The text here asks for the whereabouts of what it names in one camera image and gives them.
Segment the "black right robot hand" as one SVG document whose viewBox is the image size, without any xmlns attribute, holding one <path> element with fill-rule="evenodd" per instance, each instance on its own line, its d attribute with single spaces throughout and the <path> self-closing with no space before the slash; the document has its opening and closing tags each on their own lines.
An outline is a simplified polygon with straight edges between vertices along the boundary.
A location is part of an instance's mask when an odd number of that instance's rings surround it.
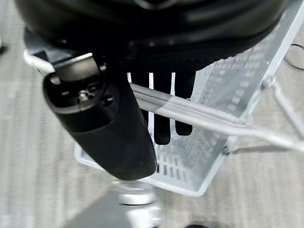
<svg viewBox="0 0 304 228">
<path fill-rule="evenodd" d="M 28 51 L 47 61 L 45 101 L 63 127 L 111 175 L 155 173 L 154 145 L 170 121 L 148 112 L 131 84 L 190 98 L 196 72 L 264 39 L 287 0 L 17 0 Z"/>
</svg>

